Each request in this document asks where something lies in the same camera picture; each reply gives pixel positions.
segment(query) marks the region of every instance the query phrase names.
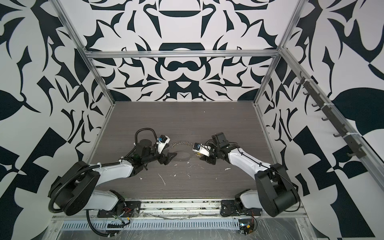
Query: red wire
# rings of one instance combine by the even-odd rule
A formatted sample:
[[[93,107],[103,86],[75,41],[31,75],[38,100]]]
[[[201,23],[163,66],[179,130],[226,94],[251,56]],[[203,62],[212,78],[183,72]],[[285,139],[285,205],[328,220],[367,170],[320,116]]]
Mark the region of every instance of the red wire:
[[[127,212],[132,211],[132,209],[129,209],[129,207],[125,207],[125,208],[123,208],[122,210],[124,211],[124,209],[128,209]]]

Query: cable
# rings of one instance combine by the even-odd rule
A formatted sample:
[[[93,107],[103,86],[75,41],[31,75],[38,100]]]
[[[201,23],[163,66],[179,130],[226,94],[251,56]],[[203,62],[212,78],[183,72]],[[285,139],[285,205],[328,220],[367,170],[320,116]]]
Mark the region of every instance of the cable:
[[[145,131],[145,130],[152,131],[153,136],[155,136],[155,142],[157,142],[157,135],[156,135],[155,130],[153,130],[153,129],[150,128],[150,127],[145,127],[145,128],[139,129],[139,130],[135,133],[135,145],[137,145],[137,135],[139,134],[139,132],[141,132],[141,131]]]
[[[254,161],[255,163],[257,163],[259,166],[263,166],[263,167],[265,167],[265,168],[271,169],[272,171],[274,171],[275,173],[277,173],[278,175],[280,175],[280,177],[284,178],[284,180],[286,180],[287,183],[289,183],[289,184],[292,186],[292,188],[296,191],[296,189],[295,189],[295,187],[293,186],[293,184],[291,183],[291,181],[288,181],[284,176],[282,176],[282,175],[281,175],[280,173],[278,173],[276,170],[274,170],[274,169],[271,168],[271,167],[267,167],[267,166],[264,166],[264,165],[261,164],[261,163],[256,162],[255,160],[253,160],[253,159],[250,158],[249,156],[245,155],[243,152],[240,152],[239,148],[237,148],[237,150],[239,151],[239,153],[240,153],[241,155],[244,155],[244,156],[246,156],[247,158],[251,159],[252,161]],[[300,205],[301,205],[301,199],[300,199],[300,196],[299,196],[299,206],[297,207],[297,209],[296,209],[296,210],[293,210],[293,211],[287,211],[287,210],[285,210],[285,212],[296,212],[296,211],[298,211],[298,210],[300,209]]]
[[[125,227],[125,226],[127,226],[127,225],[129,225],[130,223],[131,223],[131,220],[129,219],[129,217],[127,217],[127,219],[128,219],[128,222],[127,223],[124,223],[123,222],[123,224],[121,224],[121,225],[113,225],[113,224],[108,224],[108,226],[109,227]]]
[[[256,222],[256,227],[253,227],[253,232],[254,232],[254,231],[256,231],[256,229],[259,226],[259,224],[257,223],[257,220],[256,220],[255,215],[253,214],[252,210],[251,210],[251,212],[252,212],[252,222],[253,222],[253,220],[255,220],[255,222]]]
[[[155,130],[153,130],[153,129],[150,128],[150,127],[145,127],[145,128],[139,129],[139,130],[137,130],[137,132],[135,133],[135,146],[132,148],[132,150],[131,150],[127,155],[125,155],[124,158],[129,157],[129,155],[130,155],[131,153],[133,153],[133,151],[135,151],[135,149],[136,149],[136,145],[137,145],[137,135],[139,134],[139,132],[141,132],[141,131],[145,131],[145,130],[149,130],[149,131],[151,131],[151,132],[153,133],[153,136],[155,137],[155,143],[157,142],[157,135],[156,135]]]
[[[111,234],[110,233],[102,233],[102,232],[99,232],[91,223],[91,219],[89,218],[89,210],[86,210],[86,217],[87,217],[87,222],[88,222],[88,225],[89,227],[91,228],[91,230],[96,233],[97,235],[99,236],[102,236],[102,237],[110,237]]]
[[[110,163],[104,163],[102,164],[101,166],[102,167],[108,167],[108,166],[113,166],[113,165],[118,165],[120,164],[120,162],[110,162]],[[53,207],[53,204],[54,202],[56,201],[56,198],[57,196],[60,194],[60,192],[69,184],[71,183],[73,180],[75,180],[78,176],[80,176],[81,174],[89,171],[89,170],[92,170],[92,169],[95,169],[95,168],[99,168],[100,165],[93,165],[93,166],[89,166],[89,167],[86,167],[80,171],[78,171],[76,174],[72,175],[72,177],[70,177],[67,181],[65,181],[61,186],[60,188],[53,194],[51,195],[51,200],[49,201],[49,204],[48,204],[48,210],[51,212],[51,213],[59,213],[59,212],[62,212],[63,210],[62,209],[55,209]]]

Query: vented metal panel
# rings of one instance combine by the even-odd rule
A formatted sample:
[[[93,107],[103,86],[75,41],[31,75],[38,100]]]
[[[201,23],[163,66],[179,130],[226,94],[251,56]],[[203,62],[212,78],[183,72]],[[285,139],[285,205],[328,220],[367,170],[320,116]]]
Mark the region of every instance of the vented metal panel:
[[[107,223],[119,225],[115,220],[92,220],[95,228],[105,230]],[[64,221],[62,231],[90,230],[86,220]],[[131,220],[125,230],[181,230],[181,229],[229,229],[238,230],[237,219],[185,219],[185,220]]]

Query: hook rack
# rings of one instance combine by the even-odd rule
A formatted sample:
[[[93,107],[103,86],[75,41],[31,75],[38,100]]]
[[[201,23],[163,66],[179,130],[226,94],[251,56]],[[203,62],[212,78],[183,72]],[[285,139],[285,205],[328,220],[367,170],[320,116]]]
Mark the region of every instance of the hook rack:
[[[300,83],[307,90],[304,95],[310,95],[316,104],[312,104],[313,107],[321,106],[321,111],[323,111],[326,118],[321,118],[323,121],[330,121],[334,128],[337,130],[337,134],[333,134],[334,137],[343,137],[345,142],[353,151],[353,154],[348,154],[349,157],[356,156],[358,158],[362,158],[366,156],[364,150],[361,149],[362,144],[360,144],[355,137],[354,134],[358,134],[356,132],[350,132],[346,129],[345,120],[343,121],[338,114],[338,110],[335,108],[333,103],[329,103],[329,100],[325,97],[324,93],[317,87],[315,81],[311,81],[310,79],[302,78]]]

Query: white debris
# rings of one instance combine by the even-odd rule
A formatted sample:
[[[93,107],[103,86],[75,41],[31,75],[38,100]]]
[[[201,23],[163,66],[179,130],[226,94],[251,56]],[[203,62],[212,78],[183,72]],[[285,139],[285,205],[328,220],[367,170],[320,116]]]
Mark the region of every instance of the white debris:
[[[158,174],[160,176],[160,174]],[[160,176],[161,177],[161,176]],[[164,186],[166,185],[164,179],[161,177],[161,180],[163,180]]]

